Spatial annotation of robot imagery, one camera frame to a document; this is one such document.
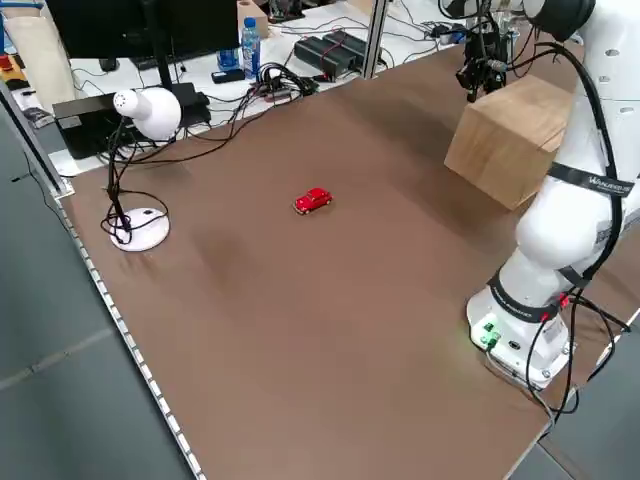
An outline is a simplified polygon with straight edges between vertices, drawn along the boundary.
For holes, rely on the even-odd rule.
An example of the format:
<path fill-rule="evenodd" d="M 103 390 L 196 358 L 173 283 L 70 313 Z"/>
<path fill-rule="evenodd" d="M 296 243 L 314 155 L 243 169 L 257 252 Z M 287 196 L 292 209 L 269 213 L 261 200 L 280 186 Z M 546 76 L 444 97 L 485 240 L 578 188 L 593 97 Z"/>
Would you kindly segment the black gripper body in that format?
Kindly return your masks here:
<path fill-rule="evenodd" d="M 475 27 L 465 32 L 464 67 L 506 69 L 505 37 L 497 27 Z"/>

